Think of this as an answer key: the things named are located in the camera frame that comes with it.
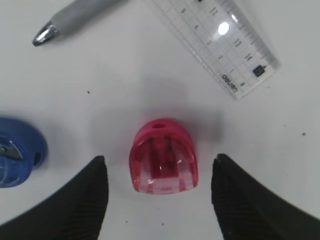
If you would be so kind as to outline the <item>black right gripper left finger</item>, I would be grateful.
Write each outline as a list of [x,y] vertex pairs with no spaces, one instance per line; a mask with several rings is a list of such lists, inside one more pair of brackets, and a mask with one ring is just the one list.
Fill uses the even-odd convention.
[[105,158],[96,156],[53,195],[2,224],[2,240],[96,240],[109,201]]

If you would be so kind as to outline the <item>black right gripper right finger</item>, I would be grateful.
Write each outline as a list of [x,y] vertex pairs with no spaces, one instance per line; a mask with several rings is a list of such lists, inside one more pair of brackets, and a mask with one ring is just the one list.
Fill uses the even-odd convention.
[[266,188],[224,153],[213,161],[211,202],[225,240],[318,240],[320,220]]

